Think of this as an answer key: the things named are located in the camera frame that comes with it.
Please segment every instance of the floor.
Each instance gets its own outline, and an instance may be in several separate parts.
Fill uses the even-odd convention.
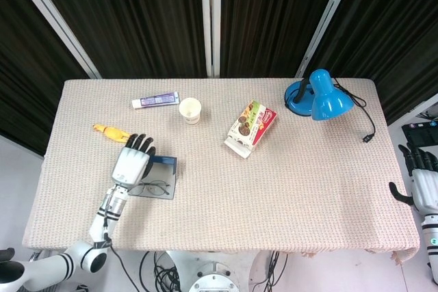
[[[406,142],[402,131],[393,131],[391,138],[395,147]],[[438,146],[430,149],[438,155]],[[396,152],[399,163],[404,163],[400,152]],[[0,138],[0,249],[14,247],[16,260],[27,260],[31,250],[21,247],[27,218],[34,199],[42,159]],[[406,184],[410,183],[404,165],[401,166]],[[417,225],[421,218],[414,213]],[[141,252],[120,252],[127,271],[138,284],[138,265]],[[251,270],[252,282],[259,282],[266,274],[268,253],[261,252]],[[274,291],[297,292],[432,292],[438,287],[431,282],[431,273],[426,266],[428,257],[422,248],[414,258],[403,266],[397,266],[390,254],[370,254],[363,250],[340,250],[306,258],[299,254],[289,256],[285,273]],[[153,288],[152,265],[145,262],[142,270],[146,287]],[[74,291],[78,283],[85,283],[90,291],[133,291],[114,255],[109,257],[105,269],[98,274],[77,274],[58,287],[58,291]]]

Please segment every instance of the white paper cup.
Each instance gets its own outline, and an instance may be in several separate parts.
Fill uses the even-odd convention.
[[[196,98],[185,98],[179,104],[179,113],[187,124],[196,124],[201,114],[201,103]]]

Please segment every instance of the black curtain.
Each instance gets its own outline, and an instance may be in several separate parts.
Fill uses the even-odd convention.
[[[104,78],[206,77],[202,0],[52,0]]]
[[[222,0],[220,76],[293,77],[329,0]]]
[[[342,0],[316,68],[372,79],[391,124],[438,92],[438,0]]]
[[[64,81],[88,76],[31,0],[0,3],[0,134],[43,155]]]

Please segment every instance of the snack box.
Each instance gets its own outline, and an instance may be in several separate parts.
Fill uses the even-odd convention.
[[[228,132],[224,143],[246,159],[271,127],[276,112],[257,101],[251,101]]]

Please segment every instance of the white robotic arm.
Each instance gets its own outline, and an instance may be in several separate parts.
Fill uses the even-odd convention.
[[[29,291],[39,291],[68,280],[78,267],[90,273],[100,270],[112,247],[110,236],[119,220],[128,199],[128,191],[134,188],[152,168],[150,157],[155,147],[150,146],[152,138],[132,135],[121,150],[112,172],[114,186],[105,195],[96,217],[90,227],[93,245],[79,241],[65,252],[34,262],[1,259],[0,291],[15,292],[21,286]]]
[[[438,283],[438,159],[408,144],[398,146],[403,152],[409,176],[412,177],[412,196],[400,194],[394,183],[389,183],[392,195],[398,201],[414,206],[424,216],[423,237],[429,255],[433,280]]]

